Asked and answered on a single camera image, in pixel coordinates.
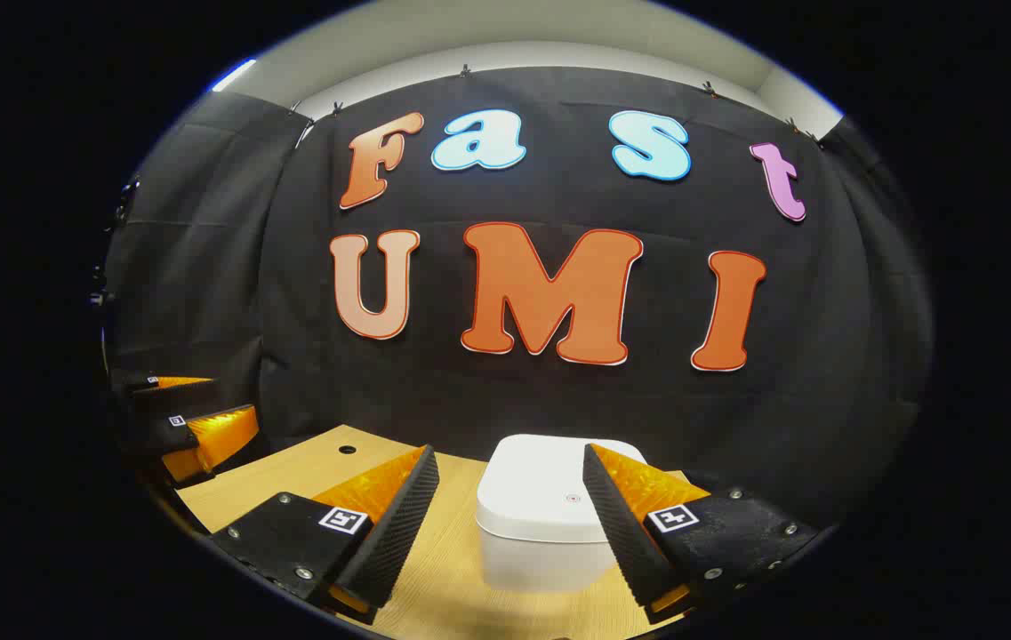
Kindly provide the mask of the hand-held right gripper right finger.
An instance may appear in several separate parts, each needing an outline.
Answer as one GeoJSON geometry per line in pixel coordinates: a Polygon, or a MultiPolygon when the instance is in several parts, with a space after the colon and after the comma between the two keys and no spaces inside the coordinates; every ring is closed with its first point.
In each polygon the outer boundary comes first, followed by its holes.
{"type": "Polygon", "coordinates": [[[718,614],[821,543],[819,528],[750,487],[675,476],[598,443],[583,450],[582,481],[624,582],[653,624],[718,614]]]}

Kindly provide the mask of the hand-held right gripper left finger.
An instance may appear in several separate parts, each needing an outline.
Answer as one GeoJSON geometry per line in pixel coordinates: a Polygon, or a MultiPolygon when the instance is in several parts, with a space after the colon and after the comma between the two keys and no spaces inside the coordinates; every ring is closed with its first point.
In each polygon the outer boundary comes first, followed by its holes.
{"type": "Polygon", "coordinates": [[[371,623],[394,592],[437,484],[435,450],[415,447],[316,497],[278,492],[210,541],[282,591],[371,623]]]}

